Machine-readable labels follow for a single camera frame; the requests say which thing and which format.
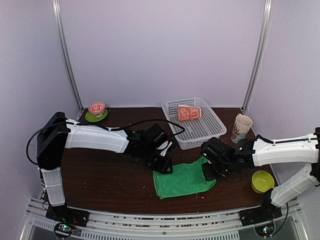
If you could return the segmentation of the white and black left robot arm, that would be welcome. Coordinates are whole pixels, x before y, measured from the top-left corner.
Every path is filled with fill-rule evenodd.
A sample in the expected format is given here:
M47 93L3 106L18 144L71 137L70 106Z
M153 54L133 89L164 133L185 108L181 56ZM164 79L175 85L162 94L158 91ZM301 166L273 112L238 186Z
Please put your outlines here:
M144 161L158 173L173 173L172 159L167 155L174 144L159 124L147 130L134 130L130 126L105 127L80 123L56 112L46 125L36 131L36 161L47 193L49 207L61 222L72 218L67 206L61 176L65 149L94 149L130 155Z

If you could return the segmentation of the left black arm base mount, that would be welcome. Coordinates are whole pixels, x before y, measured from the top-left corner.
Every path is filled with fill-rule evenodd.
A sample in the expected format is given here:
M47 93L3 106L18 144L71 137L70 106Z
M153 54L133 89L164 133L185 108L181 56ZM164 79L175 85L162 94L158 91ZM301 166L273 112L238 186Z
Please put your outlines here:
M67 204L51 206L49 204L45 217L76 227L86 227L90 213L85 210L70 208Z

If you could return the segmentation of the orange bunny pattern towel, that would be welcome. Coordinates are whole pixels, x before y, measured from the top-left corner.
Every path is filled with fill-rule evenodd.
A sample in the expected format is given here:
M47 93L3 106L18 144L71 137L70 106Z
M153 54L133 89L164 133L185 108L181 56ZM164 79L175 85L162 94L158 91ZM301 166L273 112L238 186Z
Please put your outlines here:
M187 105L178 105L177 114L179 122L197 120L202 117L200 107L191 107Z

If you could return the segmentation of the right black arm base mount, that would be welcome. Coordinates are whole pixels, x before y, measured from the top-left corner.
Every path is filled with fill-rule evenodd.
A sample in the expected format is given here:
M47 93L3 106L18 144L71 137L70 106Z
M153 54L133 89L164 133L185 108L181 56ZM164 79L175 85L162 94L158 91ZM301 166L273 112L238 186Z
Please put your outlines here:
M282 216L282 208L275 206L271 203L271 200L264 200L261 206L241 210L239 218L242 226L255 225L272 221Z

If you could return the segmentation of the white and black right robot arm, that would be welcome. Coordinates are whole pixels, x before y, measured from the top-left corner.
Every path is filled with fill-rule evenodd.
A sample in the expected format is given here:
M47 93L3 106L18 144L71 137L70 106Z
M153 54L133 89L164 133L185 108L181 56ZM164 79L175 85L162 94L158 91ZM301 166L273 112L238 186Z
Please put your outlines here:
M264 203L256 210L261 221L268 220L277 209L311 186L320 185L319 128L294 138L270 140L257 135L255 139L239 140L235 147L212 137L202 144L200 152L208 161L202 167L207 180L264 165L305 163L289 180L267 191Z

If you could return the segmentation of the white plastic mesh basket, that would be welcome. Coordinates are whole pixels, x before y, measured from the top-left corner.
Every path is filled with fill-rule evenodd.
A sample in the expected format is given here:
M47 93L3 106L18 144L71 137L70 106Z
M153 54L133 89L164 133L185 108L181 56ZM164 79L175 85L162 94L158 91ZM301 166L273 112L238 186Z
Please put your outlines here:
M194 120L179 121L178 106L188 106L191 108L200 108L201 117ZM200 98L185 98L180 100L163 101L161 103L164 116L168 121L184 127L185 131L179 133L181 129L170 124L171 131L176 134L175 139L182 150L200 147L210 138L219 138L227 133L227 128L220 120L218 115Z

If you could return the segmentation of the green microfiber towel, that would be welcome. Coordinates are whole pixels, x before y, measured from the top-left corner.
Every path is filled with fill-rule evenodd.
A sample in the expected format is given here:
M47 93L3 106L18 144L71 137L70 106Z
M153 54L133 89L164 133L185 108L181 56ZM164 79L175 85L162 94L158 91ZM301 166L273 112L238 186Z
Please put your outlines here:
M205 179L202 164L207 162L206 158L200 157L192 163L173 166L173 173L170 174L153 172L156 195L162 200L209 191L216 185L217 180Z

